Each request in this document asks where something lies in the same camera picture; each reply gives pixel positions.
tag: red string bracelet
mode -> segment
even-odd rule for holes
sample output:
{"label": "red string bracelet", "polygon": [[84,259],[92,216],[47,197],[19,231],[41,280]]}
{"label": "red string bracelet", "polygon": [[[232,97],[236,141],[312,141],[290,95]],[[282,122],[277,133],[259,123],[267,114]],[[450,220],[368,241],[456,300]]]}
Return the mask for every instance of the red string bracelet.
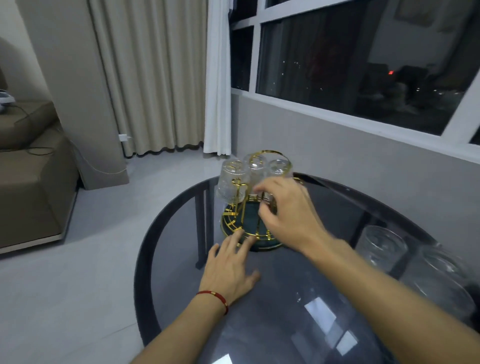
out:
{"label": "red string bracelet", "polygon": [[225,314],[228,313],[228,304],[227,304],[227,300],[220,294],[220,293],[217,293],[217,292],[213,292],[213,291],[200,291],[198,292],[197,294],[202,294],[202,293],[209,293],[211,295],[214,295],[216,298],[218,298],[220,301],[222,301],[222,303],[225,305]]}

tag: window pane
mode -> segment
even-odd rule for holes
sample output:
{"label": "window pane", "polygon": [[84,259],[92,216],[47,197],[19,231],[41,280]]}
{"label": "window pane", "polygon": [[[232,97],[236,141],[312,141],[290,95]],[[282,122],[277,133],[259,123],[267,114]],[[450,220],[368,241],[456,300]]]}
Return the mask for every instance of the window pane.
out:
{"label": "window pane", "polygon": [[237,0],[237,8],[232,11],[230,23],[248,19],[257,14],[257,0]]}
{"label": "window pane", "polygon": [[480,129],[477,130],[470,143],[480,146]]}
{"label": "window pane", "polygon": [[230,35],[232,87],[248,91],[252,63],[253,26],[234,30]]}
{"label": "window pane", "polygon": [[281,4],[285,1],[288,1],[288,0],[267,0],[267,8],[271,7],[271,6],[275,6],[275,5],[278,5],[278,4]]}
{"label": "window pane", "polygon": [[441,135],[480,67],[479,0],[355,0],[262,26],[257,92]]}

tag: floor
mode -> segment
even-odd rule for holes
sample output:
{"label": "floor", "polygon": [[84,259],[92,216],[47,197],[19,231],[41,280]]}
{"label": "floor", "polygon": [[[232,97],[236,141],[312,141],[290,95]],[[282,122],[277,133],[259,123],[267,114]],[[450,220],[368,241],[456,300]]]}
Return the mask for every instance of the floor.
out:
{"label": "floor", "polygon": [[201,149],[129,159],[129,184],[79,191],[63,243],[0,256],[0,362],[129,363],[143,347],[133,306],[142,239],[222,161]]}

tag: window frame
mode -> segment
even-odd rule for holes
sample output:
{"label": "window frame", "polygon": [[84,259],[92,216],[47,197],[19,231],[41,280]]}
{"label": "window frame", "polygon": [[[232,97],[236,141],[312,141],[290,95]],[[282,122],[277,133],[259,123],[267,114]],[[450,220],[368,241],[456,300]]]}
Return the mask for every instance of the window frame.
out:
{"label": "window frame", "polygon": [[[470,144],[480,127],[480,72],[440,136],[256,93],[262,24],[347,1],[349,0],[288,0],[266,8],[266,0],[258,0],[255,16],[230,26],[231,30],[238,30],[253,25],[249,90],[232,88],[232,94],[480,164],[480,146]],[[444,11],[447,3],[444,2],[440,11]]]}

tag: brown sofa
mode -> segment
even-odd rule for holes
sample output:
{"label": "brown sofa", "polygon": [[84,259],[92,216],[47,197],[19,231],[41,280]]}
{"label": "brown sofa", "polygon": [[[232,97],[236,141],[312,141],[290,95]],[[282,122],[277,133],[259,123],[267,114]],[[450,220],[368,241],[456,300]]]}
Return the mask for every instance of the brown sofa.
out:
{"label": "brown sofa", "polygon": [[79,177],[53,103],[15,106],[0,114],[0,254],[62,239]]}

